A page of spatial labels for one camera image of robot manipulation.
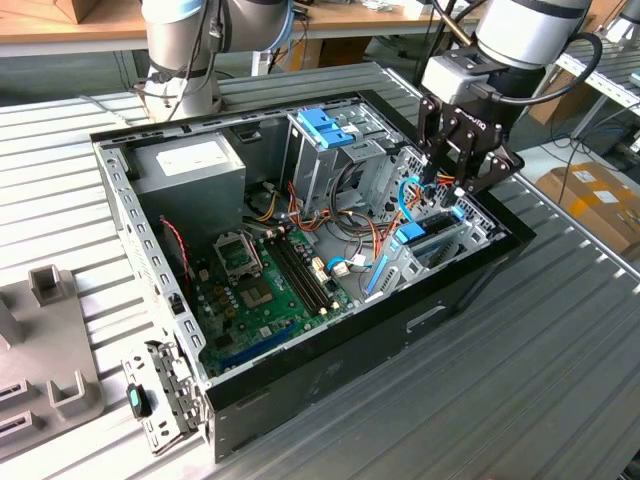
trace blue expansion slot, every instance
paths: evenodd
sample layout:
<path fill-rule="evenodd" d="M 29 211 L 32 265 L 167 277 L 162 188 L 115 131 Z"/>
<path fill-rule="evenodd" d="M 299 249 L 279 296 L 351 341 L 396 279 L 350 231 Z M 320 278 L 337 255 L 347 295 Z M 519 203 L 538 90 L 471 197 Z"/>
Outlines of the blue expansion slot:
<path fill-rule="evenodd" d="M 232 367 L 233 365 L 240 365 L 248 360 L 251 360 L 254 357 L 266 352 L 267 350 L 272 349 L 276 345 L 279 345 L 286 340 L 289 339 L 289 334 L 295 328 L 296 324 L 292 323 L 286 328 L 283 328 L 279 332 L 276 332 L 269 337 L 265 338 L 259 343 L 238 352 L 236 354 L 231 355 L 229 358 L 225 358 L 224 360 L 220 360 L 220 366 L 222 370 L 225 370 L 228 367 Z"/>
<path fill-rule="evenodd" d="M 382 269 L 384 268 L 384 266 L 387 264 L 387 260 L 389 260 L 389 258 L 386 255 L 383 255 L 382 258 L 380 259 L 378 268 L 376 268 L 376 272 L 373 274 L 373 277 L 371 277 L 371 281 L 369 282 L 369 285 L 367 285 L 367 289 L 366 289 L 367 295 L 370 295 L 371 290 L 373 290 L 373 287 L 376 286 L 376 282 L 380 278 L 380 274 L 382 273 Z"/>

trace wooden table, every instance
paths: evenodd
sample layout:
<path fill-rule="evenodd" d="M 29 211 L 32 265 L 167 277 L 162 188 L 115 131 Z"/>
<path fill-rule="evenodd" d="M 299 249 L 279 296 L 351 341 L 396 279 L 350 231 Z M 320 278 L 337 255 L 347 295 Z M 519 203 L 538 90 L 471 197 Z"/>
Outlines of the wooden table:
<path fill-rule="evenodd" d="M 474 14 L 468 21 L 477 22 Z M 391 12 L 373 12 L 359 3 L 320 3 L 309 8 L 309 15 L 308 39 L 424 33 L 429 28 L 429 15 L 411 19 L 397 6 Z M 302 34 L 302 25 L 295 22 L 293 37 Z M 135 0 L 102 0 L 81 25 L 0 12 L 0 57 L 144 48 L 144 20 Z"/>

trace yellow wire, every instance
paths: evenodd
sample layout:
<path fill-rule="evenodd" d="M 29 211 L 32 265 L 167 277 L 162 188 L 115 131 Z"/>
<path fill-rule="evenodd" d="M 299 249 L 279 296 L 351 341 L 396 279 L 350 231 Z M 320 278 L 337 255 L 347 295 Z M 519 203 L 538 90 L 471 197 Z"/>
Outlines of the yellow wire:
<path fill-rule="evenodd" d="M 265 222 L 271 218 L 271 215 L 273 215 L 273 212 L 276 209 L 277 196 L 277 192 L 273 192 L 273 195 L 271 195 L 271 205 L 269 205 L 269 210 L 267 210 L 267 213 L 265 213 L 263 216 L 256 218 L 256 220 L 258 220 L 259 222 Z"/>

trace motherboard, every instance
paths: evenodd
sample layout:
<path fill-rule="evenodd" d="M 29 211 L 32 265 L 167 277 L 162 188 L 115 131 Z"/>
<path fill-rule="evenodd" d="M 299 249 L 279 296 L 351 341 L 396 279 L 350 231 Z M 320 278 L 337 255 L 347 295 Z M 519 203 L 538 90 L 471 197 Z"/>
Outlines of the motherboard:
<path fill-rule="evenodd" d="M 295 228 L 257 239 L 246 231 L 222 235 L 199 248 L 190 263 L 192 310 L 207 341 L 200 360 L 212 375 L 353 308 Z"/>

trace white label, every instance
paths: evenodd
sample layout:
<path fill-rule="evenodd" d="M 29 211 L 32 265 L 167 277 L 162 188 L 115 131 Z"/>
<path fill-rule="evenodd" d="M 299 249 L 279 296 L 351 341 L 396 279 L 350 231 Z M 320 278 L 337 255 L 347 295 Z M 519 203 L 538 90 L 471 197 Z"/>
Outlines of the white label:
<path fill-rule="evenodd" d="M 351 262 L 354 265 L 357 265 L 359 267 L 363 267 L 364 266 L 364 262 L 366 262 L 366 260 L 367 260 L 367 257 L 365 257 L 364 255 L 361 255 L 361 254 L 358 253 L 358 254 L 353 256 L 353 259 L 351 260 Z"/>
<path fill-rule="evenodd" d="M 618 199 L 609 190 L 600 190 L 593 193 L 596 194 L 596 197 L 598 197 L 602 203 L 618 203 Z"/>
<path fill-rule="evenodd" d="M 578 170 L 576 172 L 573 172 L 573 174 L 576 177 L 578 177 L 578 180 L 580 180 L 582 183 L 589 183 L 589 182 L 595 182 L 596 181 L 596 177 L 591 175 L 586 170 Z"/>
<path fill-rule="evenodd" d="M 199 168 L 213 167 L 228 161 L 218 142 L 165 150 L 158 153 L 156 158 L 167 177 L 192 172 Z"/>

